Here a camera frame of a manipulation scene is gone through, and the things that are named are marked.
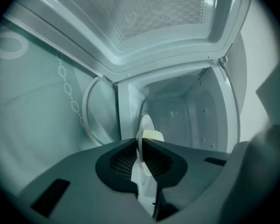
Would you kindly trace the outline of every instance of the black slot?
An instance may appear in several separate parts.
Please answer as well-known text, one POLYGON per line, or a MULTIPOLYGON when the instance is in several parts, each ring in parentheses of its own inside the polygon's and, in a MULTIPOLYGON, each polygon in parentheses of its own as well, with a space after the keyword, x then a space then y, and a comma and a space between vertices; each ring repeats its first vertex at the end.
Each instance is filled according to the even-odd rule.
POLYGON ((70 182, 62 179, 56 179, 47 190, 31 205, 31 208, 43 215, 49 217, 52 210, 63 196, 70 182))
POLYGON ((216 164, 219 166, 224 166, 226 163, 226 160, 222 160, 222 159, 215 159, 215 158, 206 158, 204 161, 212 163, 212 164, 216 164))

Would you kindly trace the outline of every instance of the white curved tube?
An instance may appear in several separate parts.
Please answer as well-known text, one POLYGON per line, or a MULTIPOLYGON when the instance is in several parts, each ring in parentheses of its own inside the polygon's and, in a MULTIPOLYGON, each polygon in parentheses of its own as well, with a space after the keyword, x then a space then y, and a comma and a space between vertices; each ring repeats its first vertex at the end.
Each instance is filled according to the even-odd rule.
POLYGON ((95 77, 93 81, 89 84, 89 86, 86 88, 85 93, 83 95, 82 100, 82 119, 83 124, 85 126, 86 133, 89 137, 89 139, 96 145, 96 146, 102 146, 103 143, 101 143, 92 133, 89 122, 88 122, 88 116, 87 116, 87 104, 88 104, 88 97, 91 92, 91 89, 93 88, 94 84, 98 81, 99 77, 95 77))

